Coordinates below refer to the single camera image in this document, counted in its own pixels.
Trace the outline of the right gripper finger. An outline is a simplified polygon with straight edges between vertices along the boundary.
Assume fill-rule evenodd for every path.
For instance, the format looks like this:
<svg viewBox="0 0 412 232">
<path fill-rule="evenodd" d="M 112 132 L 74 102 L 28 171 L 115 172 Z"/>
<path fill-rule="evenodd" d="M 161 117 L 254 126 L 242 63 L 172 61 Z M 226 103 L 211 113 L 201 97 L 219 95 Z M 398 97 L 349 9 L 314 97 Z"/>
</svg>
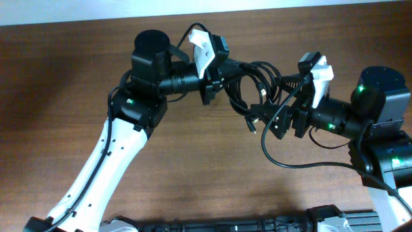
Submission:
<svg viewBox="0 0 412 232">
<path fill-rule="evenodd" d="M 283 92 L 292 93 L 295 89 L 297 92 L 294 97 L 298 97 L 305 82 L 300 74 L 281 75 L 277 80 L 277 96 L 282 96 Z"/>
<path fill-rule="evenodd" d="M 251 112 L 266 125 L 270 122 L 269 130 L 281 140 L 291 127 L 292 113 L 289 106 L 252 104 Z"/>
</svg>

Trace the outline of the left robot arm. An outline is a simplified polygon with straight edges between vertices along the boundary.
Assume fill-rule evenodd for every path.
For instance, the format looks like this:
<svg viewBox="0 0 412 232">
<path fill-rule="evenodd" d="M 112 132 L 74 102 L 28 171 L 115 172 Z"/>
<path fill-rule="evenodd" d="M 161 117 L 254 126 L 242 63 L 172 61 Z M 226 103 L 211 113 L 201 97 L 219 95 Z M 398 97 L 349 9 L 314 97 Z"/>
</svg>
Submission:
<svg viewBox="0 0 412 232">
<path fill-rule="evenodd" d="M 204 104 L 229 80 L 224 37 L 191 29 L 188 56 L 159 30 L 140 32 L 132 67 L 108 95 L 108 117 L 89 159 L 71 188 L 44 219 L 32 217 L 25 231 L 98 231 L 123 174 L 167 111 L 167 96 L 199 92 Z"/>
</svg>

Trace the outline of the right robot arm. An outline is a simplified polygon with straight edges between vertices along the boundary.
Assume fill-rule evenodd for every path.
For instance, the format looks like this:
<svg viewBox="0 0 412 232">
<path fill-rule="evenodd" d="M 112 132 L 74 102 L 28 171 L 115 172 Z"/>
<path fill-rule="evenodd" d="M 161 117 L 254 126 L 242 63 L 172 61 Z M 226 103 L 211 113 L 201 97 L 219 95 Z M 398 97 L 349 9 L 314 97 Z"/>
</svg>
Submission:
<svg viewBox="0 0 412 232">
<path fill-rule="evenodd" d="M 331 67 L 313 68 L 286 90 L 292 105 L 253 104 L 252 113 L 282 139 L 312 129 L 346 137 L 350 164 L 368 188 L 384 231 L 411 230 L 411 136 L 401 129 L 411 98 L 401 73 L 384 66 L 364 69 L 349 102 L 330 97 Z"/>
</svg>

